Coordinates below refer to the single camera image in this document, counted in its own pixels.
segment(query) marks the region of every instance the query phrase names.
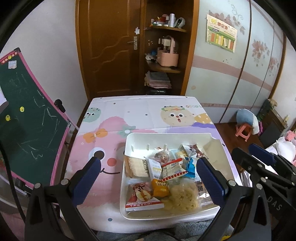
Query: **fuzzy gray fabric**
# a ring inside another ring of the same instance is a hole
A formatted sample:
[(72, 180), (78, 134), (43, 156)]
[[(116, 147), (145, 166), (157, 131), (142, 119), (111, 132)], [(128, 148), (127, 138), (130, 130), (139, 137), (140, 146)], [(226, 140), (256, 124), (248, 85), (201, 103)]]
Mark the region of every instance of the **fuzzy gray fabric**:
[[(118, 234), (98, 231), (100, 241), (135, 241), (143, 238), (144, 241), (197, 241), (208, 228), (212, 220), (196, 223), (179, 223), (170, 229), (161, 229), (145, 233)], [(233, 227), (229, 226), (224, 235), (231, 235)]]

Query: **poster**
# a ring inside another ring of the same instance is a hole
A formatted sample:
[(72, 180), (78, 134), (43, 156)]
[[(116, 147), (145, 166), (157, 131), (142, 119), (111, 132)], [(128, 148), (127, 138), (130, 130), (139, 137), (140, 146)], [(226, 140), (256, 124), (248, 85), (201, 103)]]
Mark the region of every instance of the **poster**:
[(206, 41), (234, 53), (237, 41), (237, 30), (229, 24), (207, 15)]

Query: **white plastic tray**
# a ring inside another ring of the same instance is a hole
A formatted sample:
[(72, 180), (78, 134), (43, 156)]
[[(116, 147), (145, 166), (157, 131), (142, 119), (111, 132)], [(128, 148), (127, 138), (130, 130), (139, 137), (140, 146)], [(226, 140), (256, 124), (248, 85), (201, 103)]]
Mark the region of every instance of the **white plastic tray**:
[[(210, 133), (201, 134), (161, 134), (161, 133), (131, 133), (126, 138), (125, 155), (136, 158), (145, 158), (155, 153), (157, 147), (163, 147), (165, 144), (169, 150), (178, 149), (181, 144), (192, 145), (198, 144), (202, 152), (205, 152), (209, 158), (212, 166), (219, 170), (227, 180), (234, 180), (234, 176), (229, 165), (227, 156), (224, 152), (220, 140), (214, 139)], [(213, 217), (219, 210), (216, 205), (207, 205), (201, 210), (194, 210), (192, 212), (171, 214), (164, 209), (143, 210), (126, 212), (125, 205), (131, 195), (129, 190), (129, 183), (139, 183), (150, 181), (149, 178), (141, 178), (138, 180), (130, 180), (125, 174), (123, 166), (121, 189), (120, 189), (120, 213), (126, 218), (131, 220), (155, 220), (166, 219), (171, 217), (181, 217), (195, 214), (196, 218), (208, 217), (211, 214)]]

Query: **blue cushion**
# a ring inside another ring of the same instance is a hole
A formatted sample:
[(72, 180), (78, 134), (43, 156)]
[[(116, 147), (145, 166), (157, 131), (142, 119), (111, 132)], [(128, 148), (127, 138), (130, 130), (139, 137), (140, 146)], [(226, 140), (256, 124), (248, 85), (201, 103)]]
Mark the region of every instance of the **blue cushion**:
[(253, 113), (246, 109), (239, 109), (237, 111), (237, 123), (239, 125), (247, 123), (250, 126), (253, 126)]

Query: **shelf board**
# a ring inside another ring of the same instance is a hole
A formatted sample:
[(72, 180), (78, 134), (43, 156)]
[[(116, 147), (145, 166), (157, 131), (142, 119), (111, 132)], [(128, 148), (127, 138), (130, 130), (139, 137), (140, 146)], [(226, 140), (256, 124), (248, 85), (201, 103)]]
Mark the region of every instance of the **shelf board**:
[(179, 31), (179, 32), (184, 32), (184, 33), (187, 32), (187, 30), (185, 30), (185, 29), (165, 27), (165, 26), (151, 26), (151, 27), (146, 28), (146, 30), (150, 30), (150, 29), (154, 29), (154, 28), (157, 28), (157, 29), (169, 29), (169, 30)]
[(157, 62), (151, 62), (150, 60), (146, 60), (149, 68), (153, 71), (158, 71), (158, 72), (165, 72), (165, 73), (174, 73), (174, 74), (179, 74), (181, 71), (179, 69), (171, 69), (170, 67), (163, 67)]

